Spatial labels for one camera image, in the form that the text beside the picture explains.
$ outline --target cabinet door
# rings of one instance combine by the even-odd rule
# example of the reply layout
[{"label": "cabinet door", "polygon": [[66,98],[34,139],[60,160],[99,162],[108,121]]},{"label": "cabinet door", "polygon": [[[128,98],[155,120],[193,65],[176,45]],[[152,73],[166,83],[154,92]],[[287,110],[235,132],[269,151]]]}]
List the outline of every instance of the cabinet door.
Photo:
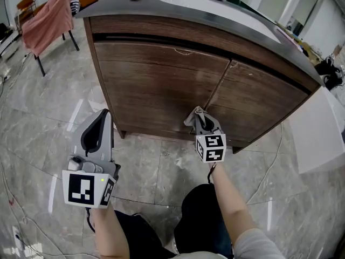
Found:
[{"label": "cabinet door", "polygon": [[219,120],[228,140],[251,142],[273,128],[306,97],[306,93],[289,83],[233,60],[207,111]]},{"label": "cabinet door", "polygon": [[154,43],[95,43],[95,48],[120,129],[157,135],[188,134],[184,119],[196,106],[206,106],[229,64],[212,54]]}]

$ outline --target countertop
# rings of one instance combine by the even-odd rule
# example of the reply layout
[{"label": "countertop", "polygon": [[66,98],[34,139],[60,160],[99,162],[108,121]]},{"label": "countertop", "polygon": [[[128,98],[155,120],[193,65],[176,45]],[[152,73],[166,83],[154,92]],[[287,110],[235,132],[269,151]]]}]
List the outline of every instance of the countertop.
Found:
[{"label": "countertop", "polygon": [[323,82],[312,63],[302,52],[300,52],[292,43],[290,43],[281,32],[278,31],[278,26],[262,16],[256,15],[224,0],[218,3],[225,3],[232,8],[238,9],[252,17],[255,17],[257,20],[265,24],[281,43],[278,43],[272,40],[270,37],[267,37],[252,28],[230,19],[204,11],[169,4],[160,0],[99,0],[95,4],[90,5],[78,13],[75,17],[84,18],[103,15],[148,15],[177,18],[208,25],[227,31],[239,37],[243,37],[264,48],[267,48],[268,50],[278,54],[288,62],[297,66],[299,69],[303,70],[320,85],[323,85]]}]

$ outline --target wooden cabinet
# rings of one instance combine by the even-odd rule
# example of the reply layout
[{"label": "wooden cabinet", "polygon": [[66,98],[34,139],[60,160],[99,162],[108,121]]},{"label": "wooden cabinet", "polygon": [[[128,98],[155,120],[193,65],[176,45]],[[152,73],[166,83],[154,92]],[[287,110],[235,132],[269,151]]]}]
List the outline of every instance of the wooden cabinet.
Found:
[{"label": "wooden cabinet", "polygon": [[168,137],[188,135],[184,119],[194,107],[207,105],[230,62],[172,45],[94,45],[119,129]]},{"label": "wooden cabinet", "polygon": [[219,120],[228,140],[249,143],[285,118],[306,97],[306,93],[287,82],[233,60],[206,110]]},{"label": "wooden cabinet", "polygon": [[129,131],[193,140],[183,121],[201,106],[218,119],[227,144],[239,151],[320,87],[270,50],[210,26],[139,15],[84,22],[122,138]]}]

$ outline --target pink towel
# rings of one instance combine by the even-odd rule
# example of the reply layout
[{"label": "pink towel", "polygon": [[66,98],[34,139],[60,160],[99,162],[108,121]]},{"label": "pink towel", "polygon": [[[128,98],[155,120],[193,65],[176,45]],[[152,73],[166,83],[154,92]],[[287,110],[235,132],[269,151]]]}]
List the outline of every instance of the pink towel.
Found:
[{"label": "pink towel", "polygon": [[64,32],[73,29],[70,2],[71,0],[48,0],[37,15],[23,25],[25,47],[36,56]]}]

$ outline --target white sleeve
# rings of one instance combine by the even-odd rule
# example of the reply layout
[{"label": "white sleeve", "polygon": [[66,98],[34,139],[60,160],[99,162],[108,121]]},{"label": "white sleeve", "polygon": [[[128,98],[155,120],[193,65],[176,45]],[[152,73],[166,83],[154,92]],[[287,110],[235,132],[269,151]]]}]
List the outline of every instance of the white sleeve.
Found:
[{"label": "white sleeve", "polygon": [[258,228],[243,232],[234,247],[235,258],[285,259],[277,246]]}]

